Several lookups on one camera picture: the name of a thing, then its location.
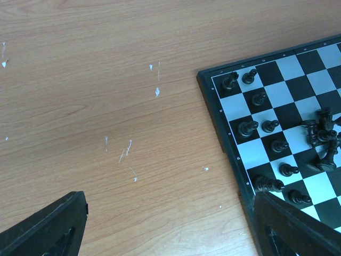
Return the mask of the black and white chessboard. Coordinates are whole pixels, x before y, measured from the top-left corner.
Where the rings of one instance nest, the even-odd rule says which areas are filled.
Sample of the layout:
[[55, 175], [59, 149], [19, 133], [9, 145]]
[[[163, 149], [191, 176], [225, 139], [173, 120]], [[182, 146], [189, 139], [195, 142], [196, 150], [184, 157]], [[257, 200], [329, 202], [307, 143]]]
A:
[[[243, 74], [257, 70], [254, 82], [242, 82]], [[221, 84], [229, 73], [239, 77], [231, 91]], [[336, 170], [321, 172], [312, 167], [325, 157], [328, 144], [312, 148], [306, 140], [307, 129], [301, 123], [318, 119], [316, 111], [331, 107], [333, 120], [340, 117], [340, 36], [290, 47], [257, 57], [202, 70], [197, 80], [207, 105], [222, 150], [227, 154], [236, 178], [242, 208], [253, 240], [253, 181], [258, 175], [281, 180], [282, 192], [272, 192], [319, 222], [340, 232], [340, 153], [334, 156]], [[261, 106], [251, 102], [255, 94], [265, 92]], [[264, 121], [278, 120], [272, 133], [262, 130]], [[250, 137], [238, 132], [242, 122], [257, 121]], [[271, 149], [274, 140], [285, 140], [289, 148], [280, 153]], [[298, 167], [299, 173], [284, 177], [281, 164]], [[294, 204], [291, 190], [311, 197], [310, 204]]]

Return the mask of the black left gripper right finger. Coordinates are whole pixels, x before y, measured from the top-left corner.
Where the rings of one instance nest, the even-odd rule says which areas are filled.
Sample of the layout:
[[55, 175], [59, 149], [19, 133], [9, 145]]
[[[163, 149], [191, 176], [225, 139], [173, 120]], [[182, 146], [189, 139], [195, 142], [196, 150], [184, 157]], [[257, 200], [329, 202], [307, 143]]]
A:
[[340, 255], [340, 233], [268, 192], [254, 200], [260, 255]]

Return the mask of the black rook chess piece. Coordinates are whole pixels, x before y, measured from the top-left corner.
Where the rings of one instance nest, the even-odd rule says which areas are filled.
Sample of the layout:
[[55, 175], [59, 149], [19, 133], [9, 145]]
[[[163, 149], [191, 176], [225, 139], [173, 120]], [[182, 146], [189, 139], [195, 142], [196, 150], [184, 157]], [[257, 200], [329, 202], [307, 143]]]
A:
[[231, 91], [235, 87], [235, 81], [238, 79], [239, 75], [237, 72], [233, 71], [228, 74], [228, 76], [222, 80], [222, 88], [225, 91]]

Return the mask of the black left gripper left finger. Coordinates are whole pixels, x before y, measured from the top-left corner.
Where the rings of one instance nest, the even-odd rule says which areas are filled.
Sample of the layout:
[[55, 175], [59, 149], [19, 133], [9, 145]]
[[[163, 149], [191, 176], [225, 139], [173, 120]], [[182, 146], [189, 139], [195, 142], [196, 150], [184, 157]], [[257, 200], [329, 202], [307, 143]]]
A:
[[72, 191], [1, 232], [1, 255], [78, 255], [88, 204]]

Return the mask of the black pawn chess piece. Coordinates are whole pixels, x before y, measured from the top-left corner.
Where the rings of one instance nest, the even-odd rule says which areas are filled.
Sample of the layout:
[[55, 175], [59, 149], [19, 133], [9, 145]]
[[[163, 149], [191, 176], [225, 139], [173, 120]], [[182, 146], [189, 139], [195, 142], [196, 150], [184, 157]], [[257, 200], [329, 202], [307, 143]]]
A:
[[243, 74], [242, 82], [245, 84], [251, 84], [254, 82], [255, 76], [257, 75], [257, 70], [252, 69], [251, 71]]

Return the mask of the black king chess piece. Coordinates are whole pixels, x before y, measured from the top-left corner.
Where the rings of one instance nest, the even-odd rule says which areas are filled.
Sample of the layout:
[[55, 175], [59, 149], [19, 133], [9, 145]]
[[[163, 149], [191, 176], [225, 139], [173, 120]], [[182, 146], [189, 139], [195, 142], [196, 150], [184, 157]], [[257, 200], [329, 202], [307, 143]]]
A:
[[285, 188], [284, 183], [278, 179], [271, 179], [263, 175], [258, 175], [254, 181], [253, 185], [257, 191], [272, 191], [272, 192], [282, 192]]

